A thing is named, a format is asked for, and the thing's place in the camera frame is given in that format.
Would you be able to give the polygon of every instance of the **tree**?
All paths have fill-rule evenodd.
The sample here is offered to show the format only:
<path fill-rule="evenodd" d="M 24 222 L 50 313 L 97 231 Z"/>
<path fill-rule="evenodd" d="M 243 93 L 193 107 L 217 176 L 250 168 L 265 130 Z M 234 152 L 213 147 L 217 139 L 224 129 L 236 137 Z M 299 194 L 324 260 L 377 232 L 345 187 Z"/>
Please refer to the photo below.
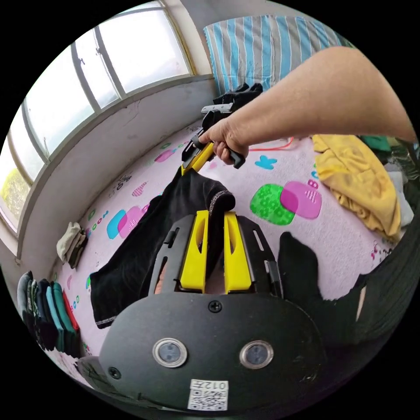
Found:
<path fill-rule="evenodd" d="M 17 168 L 12 169 L 4 181 L 0 196 L 17 220 L 19 220 L 28 193 L 29 185 Z"/>

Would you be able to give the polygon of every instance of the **black sleeve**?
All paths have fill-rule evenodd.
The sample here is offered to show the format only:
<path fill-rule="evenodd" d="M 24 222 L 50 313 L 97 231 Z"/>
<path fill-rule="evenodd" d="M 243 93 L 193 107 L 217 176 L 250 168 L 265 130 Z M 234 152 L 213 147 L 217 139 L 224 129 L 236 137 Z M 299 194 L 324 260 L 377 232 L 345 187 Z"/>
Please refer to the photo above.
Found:
<path fill-rule="evenodd" d="M 300 306 L 318 327 L 329 347 L 355 344 L 355 324 L 361 282 L 345 296 L 324 300 L 318 288 L 318 259 L 306 245 L 290 232 L 280 237 L 278 258 L 284 298 Z"/>

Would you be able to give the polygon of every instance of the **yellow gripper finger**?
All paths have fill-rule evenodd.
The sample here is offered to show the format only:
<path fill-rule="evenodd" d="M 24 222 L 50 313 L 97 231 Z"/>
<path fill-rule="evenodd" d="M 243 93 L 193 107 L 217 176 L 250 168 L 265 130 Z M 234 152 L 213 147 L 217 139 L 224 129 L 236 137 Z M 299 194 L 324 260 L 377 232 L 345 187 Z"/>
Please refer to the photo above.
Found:
<path fill-rule="evenodd" d="M 213 154 L 213 143 L 207 143 L 203 150 L 201 150 L 189 163 L 189 165 L 185 168 L 181 165 L 181 175 L 184 175 L 190 169 L 194 169 L 198 172 L 204 164 L 210 159 L 211 155 Z"/>
<path fill-rule="evenodd" d="M 204 293 L 206 286 L 208 227 L 209 212 L 207 210 L 197 211 L 181 275 L 181 287 L 185 290 L 196 290 Z"/>
<path fill-rule="evenodd" d="M 224 214 L 224 286 L 226 293 L 247 291 L 251 275 L 235 212 Z"/>

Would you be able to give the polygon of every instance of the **blue striped pillowcase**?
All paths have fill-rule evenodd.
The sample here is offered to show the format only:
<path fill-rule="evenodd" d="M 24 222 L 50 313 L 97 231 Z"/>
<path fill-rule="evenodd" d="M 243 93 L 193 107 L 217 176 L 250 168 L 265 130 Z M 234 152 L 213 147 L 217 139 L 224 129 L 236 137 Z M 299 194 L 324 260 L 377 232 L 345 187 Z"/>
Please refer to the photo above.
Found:
<path fill-rule="evenodd" d="M 244 82 L 267 90 L 315 52 L 343 44 L 321 22 L 290 16 L 238 17 L 206 26 L 204 34 L 220 95 Z"/>

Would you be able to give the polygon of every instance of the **hand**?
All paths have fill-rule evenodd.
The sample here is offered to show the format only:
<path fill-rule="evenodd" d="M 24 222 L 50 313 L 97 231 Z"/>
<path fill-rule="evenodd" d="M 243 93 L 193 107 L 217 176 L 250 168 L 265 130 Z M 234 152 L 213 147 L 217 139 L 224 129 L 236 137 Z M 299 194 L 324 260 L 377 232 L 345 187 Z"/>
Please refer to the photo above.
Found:
<path fill-rule="evenodd" d="M 226 165 L 233 165 L 230 159 L 229 149 L 236 153 L 247 157 L 249 153 L 248 146 L 242 146 L 235 138 L 235 131 L 232 129 L 229 117 L 220 120 L 214 126 L 210 127 L 205 133 L 199 137 L 199 141 L 203 144 L 213 142 L 213 151 Z"/>

